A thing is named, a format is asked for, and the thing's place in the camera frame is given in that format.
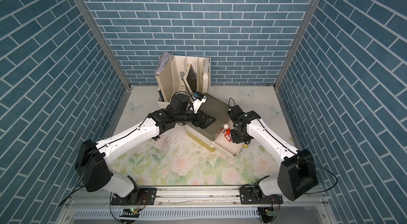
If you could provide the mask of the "red key ring keys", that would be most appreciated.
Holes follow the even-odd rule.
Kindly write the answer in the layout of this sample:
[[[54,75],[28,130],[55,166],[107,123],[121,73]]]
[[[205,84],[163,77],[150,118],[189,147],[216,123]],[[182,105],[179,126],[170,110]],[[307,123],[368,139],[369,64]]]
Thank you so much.
[[[226,129],[224,133],[224,137],[228,142],[232,142],[231,130]]]

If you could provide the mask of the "white drawer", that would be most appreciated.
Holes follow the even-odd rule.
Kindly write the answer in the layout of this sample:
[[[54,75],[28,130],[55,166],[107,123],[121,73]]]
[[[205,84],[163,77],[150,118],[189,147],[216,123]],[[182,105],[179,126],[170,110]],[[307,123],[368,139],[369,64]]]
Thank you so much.
[[[211,147],[225,154],[229,158],[236,158],[238,153],[243,148],[244,143],[233,143],[231,136],[225,136],[227,129],[221,126],[215,133],[215,140],[211,143]]]

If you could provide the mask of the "olive drawer cabinet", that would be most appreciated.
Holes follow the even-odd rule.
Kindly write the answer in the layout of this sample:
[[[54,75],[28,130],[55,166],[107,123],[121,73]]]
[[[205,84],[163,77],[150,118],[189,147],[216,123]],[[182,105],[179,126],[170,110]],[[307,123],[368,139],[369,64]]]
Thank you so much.
[[[201,115],[198,122],[187,123],[187,135],[195,142],[213,153],[219,148],[220,138],[224,138],[224,125],[231,125],[228,115],[229,106],[221,100],[204,94],[206,100],[201,104],[197,114]]]

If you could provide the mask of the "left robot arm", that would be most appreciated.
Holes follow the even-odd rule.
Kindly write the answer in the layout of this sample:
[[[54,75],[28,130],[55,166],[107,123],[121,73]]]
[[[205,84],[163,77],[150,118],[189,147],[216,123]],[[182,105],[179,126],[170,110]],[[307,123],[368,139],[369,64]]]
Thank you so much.
[[[146,140],[158,140],[161,134],[173,129],[176,124],[191,123],[201,129],[209,127],[215,122],[215,118],[200,109],[207,99],[201,93],[192,96],[176,93],[167,107],[149,113],[135,126],[98,142],[83,142],[75,169],[86,190],[108,191],[134,203],[140,194],[139,186],[132,177],[111,170],[111,163]]]

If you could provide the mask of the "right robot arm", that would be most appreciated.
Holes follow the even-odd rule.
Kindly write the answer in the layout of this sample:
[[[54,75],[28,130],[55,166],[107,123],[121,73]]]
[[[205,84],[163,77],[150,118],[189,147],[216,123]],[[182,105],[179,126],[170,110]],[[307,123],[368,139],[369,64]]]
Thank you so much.
[[[268,176],[255,183],[262,196],[282,194],[295,201],[318,184],[313,156],[308,150],[298,150],[283,140],[254,111],[245,113],[235,105],[227,113],[233,123],[232,142],[249,143],[255,139],[278,164],[277,176]]]

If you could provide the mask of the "black framed tablet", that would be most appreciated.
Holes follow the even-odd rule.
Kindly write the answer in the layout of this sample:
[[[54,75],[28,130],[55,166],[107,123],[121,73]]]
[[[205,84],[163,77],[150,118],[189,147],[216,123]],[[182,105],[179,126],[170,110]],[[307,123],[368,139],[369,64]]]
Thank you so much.
[[[197,92],[197,75],[195,74],[192,64],[187,64],[182,80],[189,93],[193,94]]]

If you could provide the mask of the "floral table mat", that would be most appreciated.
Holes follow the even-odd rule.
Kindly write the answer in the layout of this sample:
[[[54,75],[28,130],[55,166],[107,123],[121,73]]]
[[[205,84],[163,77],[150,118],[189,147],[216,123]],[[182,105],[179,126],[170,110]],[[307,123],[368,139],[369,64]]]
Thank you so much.
[[[210,94],[227,105],[255,111],[278,136],[293,145],[276,91],[271,86],[212,86]],[[199,144],[177,125],[158,140],[148,139],[110,165],[138,185],[243,185],[277,176],[279,167],[262,143],[253,140],[235,157]]]

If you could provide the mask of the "white file organizer rack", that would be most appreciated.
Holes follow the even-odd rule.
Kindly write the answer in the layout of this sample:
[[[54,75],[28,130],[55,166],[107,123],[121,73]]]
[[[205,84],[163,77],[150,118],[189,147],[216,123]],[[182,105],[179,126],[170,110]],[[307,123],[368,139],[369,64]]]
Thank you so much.
[[[197,92],[203,93],[202,70],[204,59],[204,57],[173,55],[172,62],[166,65],[159,76],[155,76],[159,85],[159,102],[169,102],[176,93],[189,93],[182,80],[187,64],[192,64],[197,75]]]

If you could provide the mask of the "purple paper folder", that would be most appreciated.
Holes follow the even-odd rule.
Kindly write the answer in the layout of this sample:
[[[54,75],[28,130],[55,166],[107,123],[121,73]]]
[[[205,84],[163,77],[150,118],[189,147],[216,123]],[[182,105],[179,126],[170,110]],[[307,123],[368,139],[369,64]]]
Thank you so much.
[[[159,76],[161,74],[161,72],[164,70],[164,68],[166,67],[166,65],[168,63],[172,62],[172,59],[173,59],[173,54],[172,53],[163,52],[161,57],[160,57],[158,67],[157,67],[157,69],[155,71],[155,75]]]

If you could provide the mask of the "right green circuit board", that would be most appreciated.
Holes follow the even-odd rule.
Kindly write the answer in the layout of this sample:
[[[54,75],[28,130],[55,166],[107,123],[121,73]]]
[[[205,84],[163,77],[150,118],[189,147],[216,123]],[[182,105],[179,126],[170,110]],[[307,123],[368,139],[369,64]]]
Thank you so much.
[[[257,208],[259,220],[263,224],[270,224],[279,215],[279,210],[275,210],[274,208]]]

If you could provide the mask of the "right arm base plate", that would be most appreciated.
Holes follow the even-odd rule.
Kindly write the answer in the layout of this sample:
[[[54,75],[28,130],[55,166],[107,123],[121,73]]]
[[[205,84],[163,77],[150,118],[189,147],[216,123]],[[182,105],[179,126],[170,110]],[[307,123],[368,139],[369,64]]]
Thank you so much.
[[[242,205],[281,205],[283,198],[280,194],[265,195],[258,186],[244,185],[240,187],[240,201]]]

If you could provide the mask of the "aluminium mounting rail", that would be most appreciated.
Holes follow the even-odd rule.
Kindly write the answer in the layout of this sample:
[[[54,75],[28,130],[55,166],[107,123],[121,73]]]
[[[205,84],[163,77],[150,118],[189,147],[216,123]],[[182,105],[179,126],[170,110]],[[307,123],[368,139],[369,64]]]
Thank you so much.
[[[335,224],[322,193],[312,190],[295,201],[282,196],[281,205],[242,205],[241,186],[158,186],[152,206],[112,206],[113,195],[82,189],[68,199],[58,224],[262,224],[257,208],[274,208],[272,224]],[[138,218],[120,219],[123,209],[137,209]]]

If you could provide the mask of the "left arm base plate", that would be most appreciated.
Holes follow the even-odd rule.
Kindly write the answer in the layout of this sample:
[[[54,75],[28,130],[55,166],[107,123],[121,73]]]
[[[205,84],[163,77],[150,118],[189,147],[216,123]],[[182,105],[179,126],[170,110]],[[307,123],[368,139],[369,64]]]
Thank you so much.
[[[113,194],[112,206],[152,206],[155,202],[157,188],[136,188],[128,196],[122,198]]]

